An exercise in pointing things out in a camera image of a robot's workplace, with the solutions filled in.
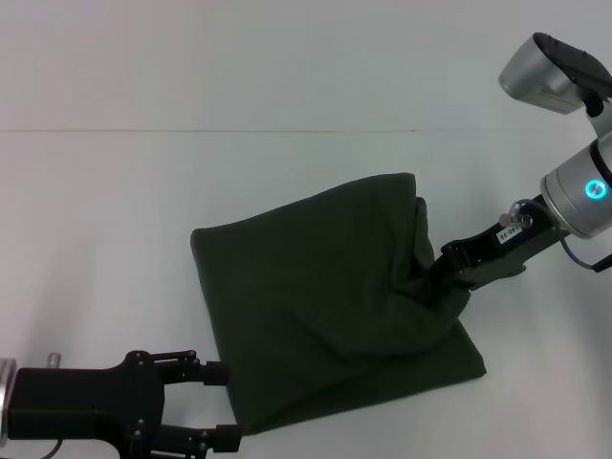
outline white background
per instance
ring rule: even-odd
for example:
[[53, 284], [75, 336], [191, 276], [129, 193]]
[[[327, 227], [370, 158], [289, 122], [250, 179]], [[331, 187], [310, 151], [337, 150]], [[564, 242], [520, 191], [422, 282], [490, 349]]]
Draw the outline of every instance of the white background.
[[[612, 68], [605, 0], [0, 3], [0, 350], [103, 368], [217, 351], [189, 235], [350, 180], [413, 172], [434, 248], [493, 224], [594, 139], [497, 76], [533, 32]], [[582, 258], [612, 236], [570, 238]], [[610, 273], [560, 247], [476, 292], [481, 380], [245, 438], [244, 459], [612, 457]], [[231, 423], [225, 390], [164, 422]], [[9, 442], [39, 457], [52, 442]], [[117, 457], [66, 442], [58, 457]]]

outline label sticker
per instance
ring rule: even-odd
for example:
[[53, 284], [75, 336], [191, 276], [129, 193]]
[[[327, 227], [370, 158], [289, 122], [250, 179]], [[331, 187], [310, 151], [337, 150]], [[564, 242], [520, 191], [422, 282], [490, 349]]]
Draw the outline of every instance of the label sticker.
[[497, 233], [497, 239], [499, 239], [500, 243], [504, 244], [520, 232], [523, 232], [523, 228], [521, 227], [507, 227]]

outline cloth fold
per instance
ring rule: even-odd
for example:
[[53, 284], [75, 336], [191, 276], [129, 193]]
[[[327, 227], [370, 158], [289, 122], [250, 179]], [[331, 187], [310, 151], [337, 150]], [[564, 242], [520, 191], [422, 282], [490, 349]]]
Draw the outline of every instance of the cloth fold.
[[191, 248], [247, 433], [486, 373], [458, 320], [470, 293], [425, 277], [434, 256], [411, 174], [197, 229]]

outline blue led ring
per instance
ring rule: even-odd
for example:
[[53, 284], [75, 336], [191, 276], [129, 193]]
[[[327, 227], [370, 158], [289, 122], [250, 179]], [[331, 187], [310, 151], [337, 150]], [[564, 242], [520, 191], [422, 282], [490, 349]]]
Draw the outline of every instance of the blue led ring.
[[591, 199], [601, 199], [608, 192], [608, 187], [603, 181], [594, 179], [586, 184], [584, 192]]

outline dark green cloth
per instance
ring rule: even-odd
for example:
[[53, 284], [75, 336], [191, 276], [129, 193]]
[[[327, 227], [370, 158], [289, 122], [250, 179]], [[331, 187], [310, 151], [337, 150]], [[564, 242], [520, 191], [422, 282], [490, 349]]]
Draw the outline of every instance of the dark green cloth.
[[229, 397], [247, 433], [389, 401], [486, 373], [434, 292], [414, 176], [357, 180], [191, 235]]

